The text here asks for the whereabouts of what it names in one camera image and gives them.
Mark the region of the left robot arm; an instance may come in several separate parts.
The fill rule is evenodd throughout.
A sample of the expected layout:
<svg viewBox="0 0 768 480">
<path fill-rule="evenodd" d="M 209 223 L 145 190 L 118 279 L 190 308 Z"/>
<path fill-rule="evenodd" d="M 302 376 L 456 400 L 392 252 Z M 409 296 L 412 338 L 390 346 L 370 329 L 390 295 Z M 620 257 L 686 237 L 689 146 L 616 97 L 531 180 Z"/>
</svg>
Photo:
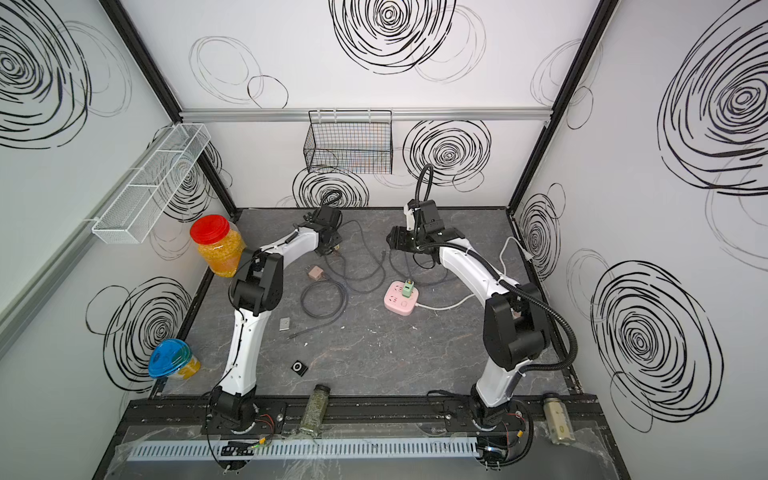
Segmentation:
<svg viewBox="0 0 768 480">
<path fill-rule="evenodd" d="M 340 209 L 321 206 L 284 237 L 243 252 L 228 290 L 234 309 L 232 342 L 222 378 L 209 397 L 214 425 L 236 434 L 256 425 L 257 360 L 268 320 L 283 296 L 284 270 L 310 252 L 331 253 L 341 242 L 341 222 Z"/>
</svg>

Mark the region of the pink power strip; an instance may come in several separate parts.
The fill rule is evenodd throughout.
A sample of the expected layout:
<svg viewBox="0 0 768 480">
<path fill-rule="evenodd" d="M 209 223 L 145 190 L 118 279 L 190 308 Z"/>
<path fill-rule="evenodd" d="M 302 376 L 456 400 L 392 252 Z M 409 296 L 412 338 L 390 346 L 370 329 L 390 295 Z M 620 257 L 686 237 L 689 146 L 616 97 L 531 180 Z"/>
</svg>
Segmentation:
<svg viewBox="0 0 768 480">
<path fill-rule="evenodd" d="M 415 286 L 410 286 L 410 295 L 403 295 L 405 282 L 394 281 L 388 287 L 384 295 L 384 307 L 400 316 L 409 316 L 416 308 L 419 297 L 419 291 Z"/>
</svg>

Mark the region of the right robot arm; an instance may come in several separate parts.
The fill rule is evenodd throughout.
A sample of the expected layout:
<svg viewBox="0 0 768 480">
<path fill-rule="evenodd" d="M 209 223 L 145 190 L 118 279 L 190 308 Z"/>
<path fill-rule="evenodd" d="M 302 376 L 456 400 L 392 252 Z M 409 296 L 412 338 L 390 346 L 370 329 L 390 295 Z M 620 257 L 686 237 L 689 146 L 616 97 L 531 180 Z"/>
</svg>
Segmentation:
<svg viewBox="0 0 768 480">
<path fill-rule="evenodd" d="M 392 228 L 393 250 L 430 257 L 453 273 L 484 308 L 482 339 L 488 362 L 473 385 L 468 404 L 475 425 L 490 430 L 531 372 L 561 371 L 573 365 L 578 341 L 565 318 L 533 284 L 521 285 L 495 268 L 455 228 L 447 228 L 429 198 L 434 167 L 424 166 L 414 198 L 404 208 L 406 224 Z"/>
</svg>

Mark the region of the green charger plug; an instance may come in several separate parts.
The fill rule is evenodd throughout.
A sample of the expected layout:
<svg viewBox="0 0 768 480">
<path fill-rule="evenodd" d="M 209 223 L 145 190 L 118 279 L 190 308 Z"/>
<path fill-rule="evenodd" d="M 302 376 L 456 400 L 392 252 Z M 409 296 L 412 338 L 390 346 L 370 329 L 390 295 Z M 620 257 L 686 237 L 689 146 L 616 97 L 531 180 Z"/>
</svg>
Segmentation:
<svg viewBox="0 0 768 480">
<path fill-rule="evenodd" d="M 411 279 L 407 279 L 402 286 L 401 293 L 404 298 L 410 298 L 413 294 L 415 282 Z"/>
</svg>

